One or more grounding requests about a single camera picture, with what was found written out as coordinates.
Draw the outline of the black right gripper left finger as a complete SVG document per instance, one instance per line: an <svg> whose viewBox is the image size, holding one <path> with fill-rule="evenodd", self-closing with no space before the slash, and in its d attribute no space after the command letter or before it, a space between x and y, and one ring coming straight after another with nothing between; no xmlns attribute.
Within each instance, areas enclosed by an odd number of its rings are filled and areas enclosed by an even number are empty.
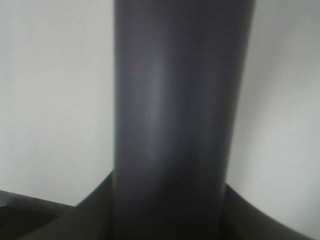
<svg viewBox="0 0 320 240"><path fill-rule="evenodd" d="M0 192L2 240L111 240L112 175L76 206Z"/></svg>

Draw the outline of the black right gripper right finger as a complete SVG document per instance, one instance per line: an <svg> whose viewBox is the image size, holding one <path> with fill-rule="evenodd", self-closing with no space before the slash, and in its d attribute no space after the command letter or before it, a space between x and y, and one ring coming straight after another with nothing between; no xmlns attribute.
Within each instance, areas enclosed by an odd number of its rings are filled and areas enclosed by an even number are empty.
<svg viewBox="0 0 320 240"><path fill-rule="evenodd" d="M222 208L223 240L309 240L264 214L226 185Z"/></svg>

